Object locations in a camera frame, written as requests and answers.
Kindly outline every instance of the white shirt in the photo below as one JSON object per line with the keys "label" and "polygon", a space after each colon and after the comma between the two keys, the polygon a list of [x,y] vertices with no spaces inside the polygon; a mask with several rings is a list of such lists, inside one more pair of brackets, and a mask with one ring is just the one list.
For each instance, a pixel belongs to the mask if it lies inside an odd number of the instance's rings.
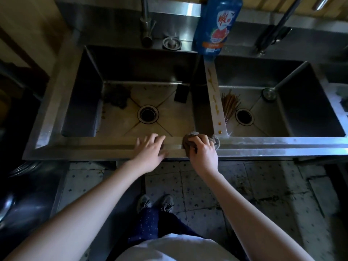
{"label": "white shirt", "polygon": [[128,248],[116,261],[238,261],[230,252],[210,239],[169,234]]}

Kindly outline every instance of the hand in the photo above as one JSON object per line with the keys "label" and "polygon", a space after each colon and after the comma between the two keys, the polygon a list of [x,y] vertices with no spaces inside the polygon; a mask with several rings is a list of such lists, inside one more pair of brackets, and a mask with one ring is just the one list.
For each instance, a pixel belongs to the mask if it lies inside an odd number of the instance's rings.
{"label": "hand", "polygon": [[131,162],[134,163],[140,175],[153,171],[168,155],[167,152],[160,152],[165,138],[165,135],[158,136],[158,134],[151,134],[150,136],[146,136],[144,140],[140,140],[139,137],[136,139],[134,158]]}
{"label": "hand", "polygon": [[214,143],[206,135],[197,135],[189,138],[197,145],[197,154],[193,147],[190,148],[190,161],[200,177],[206,174],[218,173],[218,155]]}

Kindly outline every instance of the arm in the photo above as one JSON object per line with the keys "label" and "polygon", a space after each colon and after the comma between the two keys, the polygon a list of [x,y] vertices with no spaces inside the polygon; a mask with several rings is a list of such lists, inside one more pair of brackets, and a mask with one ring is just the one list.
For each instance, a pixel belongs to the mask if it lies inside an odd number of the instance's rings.
{"label": "arm", "polygon": [[128,187],[165,157],[159,155],[165,136],[157,136],[137,139],[134,159],[47,221],[4,261],[79,260]]}
{"label": "arm", "polygon": [[215,194],[250,260],[314,261],[218,172],[218,155],[213,142],[209,142],[206,135],[189,140],[197,144],[197,154],[193,148],[190,150],[192,166]]}

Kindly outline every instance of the bundle of chopsticks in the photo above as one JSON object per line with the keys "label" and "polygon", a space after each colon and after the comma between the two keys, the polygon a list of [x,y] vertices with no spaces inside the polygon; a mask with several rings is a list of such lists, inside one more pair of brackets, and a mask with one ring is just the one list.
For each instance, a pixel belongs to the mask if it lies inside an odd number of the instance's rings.
{"label": "bundle of chopsticks", "polygon": [[223,113],[225,116],[225,123],[227,124],[240,105],[239,96],[231,94],[230,90],[227,95],[222,94],[221,101]]}

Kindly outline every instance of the double sink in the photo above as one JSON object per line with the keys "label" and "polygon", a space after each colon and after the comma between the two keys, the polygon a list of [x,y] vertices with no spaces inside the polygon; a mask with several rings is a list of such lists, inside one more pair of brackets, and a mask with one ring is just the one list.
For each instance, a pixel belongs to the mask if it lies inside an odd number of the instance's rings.
{"label": "double sink", "polygon": [[[129,158],[135,138],[152,132],[167,136],[169,157],[184,158],[182,137],[192,131],[218,136],[218,155],[225,158],[347,154],[348,86],[329,83],[323,72],[337,77],[332,72],[340,69],[306,64],[296,72],[301,65],[163,49],[78,48],[66,40],[24,159]],[[284,79],[276,100],[261,96]],[[228,93],[239,97],[244,112],[225,124],[221,96]]]}

